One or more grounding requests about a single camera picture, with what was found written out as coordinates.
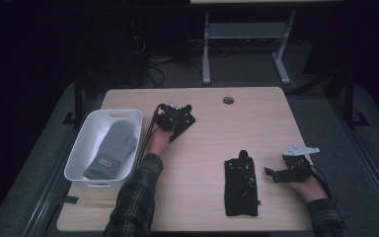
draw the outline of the person's right hand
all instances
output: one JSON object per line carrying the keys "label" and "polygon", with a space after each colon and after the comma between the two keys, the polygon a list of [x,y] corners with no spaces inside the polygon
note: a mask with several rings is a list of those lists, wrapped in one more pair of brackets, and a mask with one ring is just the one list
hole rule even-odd
{"label": "person's right hand", "polygon": [[290,182],[286,183],[285,185],[297,191],[300,196],[303,197],[306,203],[316,199],[328,198],[321,184],[315,178],[313,178],[313,176],[310,176],[306,181],[302,183]]}

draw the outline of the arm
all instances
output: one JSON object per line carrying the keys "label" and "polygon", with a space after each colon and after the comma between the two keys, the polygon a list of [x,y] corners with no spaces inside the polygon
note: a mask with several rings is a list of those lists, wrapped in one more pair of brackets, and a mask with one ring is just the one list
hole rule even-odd
{"label": "arm", "polygon": [[156,129],[148,142],[148,154],[118,193],[103,236],[149,236],[155,210],[155,193],[163,170],[161,153],[173,134]]}
{"label": "arm", "polygon": [[288,183],[307,203],[313,230],[317,237],[349,236],[335,202],[328,198],[319,182],[309,177],[305,182]]}

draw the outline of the gray cloth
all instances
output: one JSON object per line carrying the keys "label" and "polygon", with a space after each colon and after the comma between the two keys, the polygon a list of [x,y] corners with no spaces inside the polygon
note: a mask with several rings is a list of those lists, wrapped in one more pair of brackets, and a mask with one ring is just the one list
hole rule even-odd
{"label": "gray cloth", "polygon": [[85,170],[84,177],[90,180],[113,180],[137,145],[133,132],[133,125],[126,120],[114,123],[101,142],[96,157]]}

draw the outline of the round hole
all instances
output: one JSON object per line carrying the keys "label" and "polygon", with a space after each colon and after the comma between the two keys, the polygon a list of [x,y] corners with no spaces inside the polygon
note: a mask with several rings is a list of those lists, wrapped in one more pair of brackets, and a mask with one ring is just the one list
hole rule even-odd
{"label": "round hole", "polygon": [[223,103],[226,105],[232,105],[233,103],[235,103],[235,99],[233,99],[232,97],[225,97],[223,98]]}

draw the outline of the hand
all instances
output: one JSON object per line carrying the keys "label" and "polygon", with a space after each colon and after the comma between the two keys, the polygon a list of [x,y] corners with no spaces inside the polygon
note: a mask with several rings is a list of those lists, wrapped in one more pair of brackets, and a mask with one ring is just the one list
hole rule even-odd
{"label": "hand", "polygon": [[147,151],[160,156],[166,147],[168,147],[169,139],[173,134],[173,131],[164,130],[155,123],[153,125],[152,135],[147,143]]}
{"label": "hand", "polygon": [[300,194],[300,196],[303,197],[304,201],[306,201],[307,203],[316,199],[328,198],[321,184],[312,176],[310,176],[303,183],[290,182],[286,183],[286,186],[297,191]]}

